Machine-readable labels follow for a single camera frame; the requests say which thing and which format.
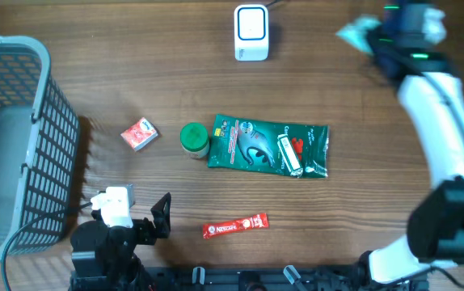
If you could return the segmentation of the light green tissue pack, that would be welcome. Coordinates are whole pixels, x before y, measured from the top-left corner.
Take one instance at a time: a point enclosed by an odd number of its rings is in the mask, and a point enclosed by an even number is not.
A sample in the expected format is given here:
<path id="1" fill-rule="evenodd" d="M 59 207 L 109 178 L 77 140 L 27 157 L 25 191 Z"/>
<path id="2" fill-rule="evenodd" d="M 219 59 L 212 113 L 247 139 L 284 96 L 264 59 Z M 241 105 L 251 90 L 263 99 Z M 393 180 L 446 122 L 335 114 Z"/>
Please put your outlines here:
<path id="1" fill-rule="evenodd" d="M 366 35 L 369 30 L 376 28 L 380 24 L 381 22 L 374 15 L 361 15 L 353 22 L 343 26 L 336 35 L 353 48 L 372 55 L 373 50 L 369 46 Z"/>

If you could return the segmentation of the green lid jar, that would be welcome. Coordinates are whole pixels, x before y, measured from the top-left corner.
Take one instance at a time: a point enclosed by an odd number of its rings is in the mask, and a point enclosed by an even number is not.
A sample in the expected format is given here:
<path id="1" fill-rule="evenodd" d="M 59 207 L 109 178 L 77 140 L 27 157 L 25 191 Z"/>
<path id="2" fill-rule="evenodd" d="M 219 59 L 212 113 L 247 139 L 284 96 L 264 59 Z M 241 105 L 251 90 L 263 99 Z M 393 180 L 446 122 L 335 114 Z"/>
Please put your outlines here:
<path id="1" fill-rule="evenodd" d="M 201 123 L 188 123 L 180 131 L 180 144 L 190 158 L 203 158 L 209 153 L 209 134 Z"/>

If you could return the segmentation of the small red juice box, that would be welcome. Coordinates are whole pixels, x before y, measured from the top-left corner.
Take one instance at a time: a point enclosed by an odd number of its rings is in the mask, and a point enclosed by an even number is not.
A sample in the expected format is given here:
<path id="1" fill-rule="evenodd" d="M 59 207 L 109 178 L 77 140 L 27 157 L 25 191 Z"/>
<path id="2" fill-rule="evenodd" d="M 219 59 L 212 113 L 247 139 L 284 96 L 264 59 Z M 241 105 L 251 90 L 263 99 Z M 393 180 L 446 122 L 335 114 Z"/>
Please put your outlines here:
<path id="1" fill-rule="evenodd" d="M 158 131 L 145 117 L 142 117 L 120 136 L 134 151 L 138 151 L 153 141 L 158 136 Z"/>

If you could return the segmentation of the red Nescafe stick sachet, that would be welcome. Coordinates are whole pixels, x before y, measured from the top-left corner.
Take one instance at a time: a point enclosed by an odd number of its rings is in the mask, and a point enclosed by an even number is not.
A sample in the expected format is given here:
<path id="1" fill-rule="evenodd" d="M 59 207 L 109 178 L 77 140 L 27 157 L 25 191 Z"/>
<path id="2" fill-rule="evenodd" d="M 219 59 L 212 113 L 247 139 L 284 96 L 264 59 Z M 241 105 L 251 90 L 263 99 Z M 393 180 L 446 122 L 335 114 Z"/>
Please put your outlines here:
<path id="1" fill-rule="evenodd" d="M 245 230 L 263 229 L 269 227 L 268 215 L 259 213 L 251 217 L 203 225 L 203 238 L 210 239 L 223 234 L 242 232 Z"/>

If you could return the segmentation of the green 3M gloves package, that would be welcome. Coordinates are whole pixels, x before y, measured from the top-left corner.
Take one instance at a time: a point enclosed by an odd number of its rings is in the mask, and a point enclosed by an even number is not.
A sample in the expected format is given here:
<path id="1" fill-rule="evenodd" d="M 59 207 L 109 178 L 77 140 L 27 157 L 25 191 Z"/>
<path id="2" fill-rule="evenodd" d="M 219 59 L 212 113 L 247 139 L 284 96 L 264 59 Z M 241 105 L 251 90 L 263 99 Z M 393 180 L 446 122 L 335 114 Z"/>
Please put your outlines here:
<path id="1" fill-rule="evenodd" d="M 277 123 L 216 115 L 210 137 L 209 167 L 290 176 L 277 145 L 287 134 L 304 169 L 302 178 L 326 178 L 329 127 Z"/>

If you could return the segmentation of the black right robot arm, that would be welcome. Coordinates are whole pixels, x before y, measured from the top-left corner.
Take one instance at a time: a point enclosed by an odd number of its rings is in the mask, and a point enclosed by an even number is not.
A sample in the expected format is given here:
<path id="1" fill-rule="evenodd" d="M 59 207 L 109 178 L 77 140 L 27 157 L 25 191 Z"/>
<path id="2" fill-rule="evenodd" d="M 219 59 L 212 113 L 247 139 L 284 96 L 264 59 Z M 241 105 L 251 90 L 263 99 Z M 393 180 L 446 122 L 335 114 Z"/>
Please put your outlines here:
<path id="1" fill-rule="evenodd" d="M 394 1 L 366 33 L 375 64 L 415 126 L 431 180 L 405 235 L 369 254 L 369 278 L 384 286 L 464 264 L 464 96 L 449 58 L 436 51 L 443 17 L 429 1 Z"/>

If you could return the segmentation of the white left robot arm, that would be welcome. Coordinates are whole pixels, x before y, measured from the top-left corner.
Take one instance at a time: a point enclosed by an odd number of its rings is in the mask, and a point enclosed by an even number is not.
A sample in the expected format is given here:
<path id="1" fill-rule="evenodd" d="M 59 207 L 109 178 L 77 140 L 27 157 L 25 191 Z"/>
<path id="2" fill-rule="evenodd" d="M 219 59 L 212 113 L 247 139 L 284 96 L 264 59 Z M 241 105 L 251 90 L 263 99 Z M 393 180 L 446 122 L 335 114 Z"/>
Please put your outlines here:
<path id="1" fill-rule="evenodd" d="M 69 289 L 156 290 L 153 277 L 134 254 L 138 245 L 154 245 L 171 232 L 171 194 L 165 194 L 152 208 L 153 220 L 133 219 L 130 227 L 106 226 L 99 210 L 93 220 L 81 224 L 72 234 L 74 271 Z"/>

